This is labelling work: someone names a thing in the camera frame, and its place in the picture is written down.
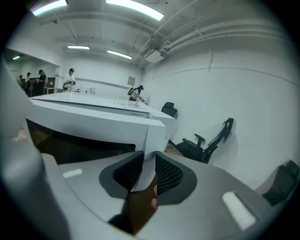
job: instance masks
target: hand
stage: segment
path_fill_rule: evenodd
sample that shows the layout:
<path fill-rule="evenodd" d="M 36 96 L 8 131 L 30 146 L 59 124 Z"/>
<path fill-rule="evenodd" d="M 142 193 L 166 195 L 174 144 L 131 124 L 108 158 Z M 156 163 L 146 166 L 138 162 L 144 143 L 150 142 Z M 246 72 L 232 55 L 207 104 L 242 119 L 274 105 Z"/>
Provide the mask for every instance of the hand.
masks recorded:
<path fill-rule="evenodd" d="M 158 208 L 158 186 L 157 185 L 154 186 L 153 192 L 154 192 L 154 198 L 151 201 L 151 207 L 154 210 L 157 210 Z"/>

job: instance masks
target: person in white shirt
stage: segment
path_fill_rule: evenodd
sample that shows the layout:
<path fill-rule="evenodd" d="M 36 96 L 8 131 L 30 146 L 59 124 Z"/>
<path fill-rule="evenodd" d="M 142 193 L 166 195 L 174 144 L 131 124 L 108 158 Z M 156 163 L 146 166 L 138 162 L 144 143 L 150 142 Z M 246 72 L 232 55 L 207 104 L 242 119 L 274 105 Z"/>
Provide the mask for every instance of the person in white shirt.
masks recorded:
<path fill-rule="evenodd" d="M 73 75 L 74 72 L 75 72 L 75 70 L 73 68 L 70 68 L 69 74 L 67 74 L 65 76 L 65 82 L 64 82 L 63 87 L 67 88 L 68 92 L 74 92 L 74 86 L 76 84 L 75 77 Z"/>
<path fill-rule="evenodd" d="M 133 90 L 133 93 L 131 94 L 129 100 L 130 101 L 136 101 L 137 98 L 143 100 L 143 98 L 140 96 L 142 90 L 144 90 L 144 87 L 142 85 L 140 85 L 138 88 L 135 88 Z"/>

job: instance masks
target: white marker strip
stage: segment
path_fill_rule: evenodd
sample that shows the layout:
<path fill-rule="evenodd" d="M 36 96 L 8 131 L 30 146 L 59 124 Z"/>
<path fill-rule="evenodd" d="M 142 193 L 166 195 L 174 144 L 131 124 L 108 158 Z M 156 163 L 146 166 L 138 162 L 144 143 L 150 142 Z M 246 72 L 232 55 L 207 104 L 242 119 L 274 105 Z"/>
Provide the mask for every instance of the white marker strip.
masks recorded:
<path fill-rule="evenodd" d="M 241 230 L 246 230 L 256 222 L 256 218 L 234 192 L 225 193 L 222 199 Z"/>
<path fill-rule="evenodd" d="M 80 175 L 82 173 L 83 173 L 83 171 L 81 169 L 76 169 L 74 171 L 65 172 L 65 173 L 62 174 L 62 176 L 64 178 L 70 178 L 70 177 L 74 177 L 74 176 Z"/>

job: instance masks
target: tube light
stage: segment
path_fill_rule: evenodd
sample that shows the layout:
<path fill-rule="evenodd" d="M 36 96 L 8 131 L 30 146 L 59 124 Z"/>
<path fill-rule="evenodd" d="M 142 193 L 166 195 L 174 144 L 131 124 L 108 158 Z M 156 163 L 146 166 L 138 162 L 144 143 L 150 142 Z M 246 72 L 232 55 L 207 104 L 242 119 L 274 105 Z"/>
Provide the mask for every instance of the tube light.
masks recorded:
<path fill-rule="evenodd" d="M 141 3 L 138 2 L 134 2 L 131 0 L 106 0 L 106 3 L 110 3 L 110 4 L 115 4 L 115 5 L 119 5 L 119 6 L 123 6 L 123 7 L 127 7 L 127 8 L 131 8 L 134 9 L 136 11 L 139 11 L 141 13 L 147 14 L 150 17 L 155 18 L 156 20 L 162 19 L 164 17 L 163 14 L 159 13 L 158 11 L 145 6 Z"/>
<path fill-rule="evenodd" d="M 124 58 L 132 59 L 132 57 L 130 57 L 128 55 L 125 55 L 125 54 L 122 54 L 122 53 L 119 53 L 119 52 L 114 52 L 114 51 L 111 51 L 111 50 L 107 50 L 107 52 L 118 55 L 118 56 L 121 56 L 121 57 L 124 57 Z"/>
<path fill-rule="evenodd" d="M 86 47 L 86 46 L 68 46 L 68 48 L 73 48 L 73 49 L 87 49 L 87 50 L 90 49 L 90 47 Z"/>
<path fill-rule="evenodd" d="M 34 10 L 32 13 L 37 16 L 37 15 L 40 15 L 46 11 L 49 11 L 51 9 L 54 9 L 54 8 L 58 8 L 58 7 L 62 7 L 62 6 L 66 6 L 67 5 L 67 2 L 66 0 L 58 0 L 58 1 L 55 1 L 55 2 L 52 2 L 52 3 L 49 3 L 47 5 L 44 5 L 40 8 L 38 8 L 37 10 Z"/>

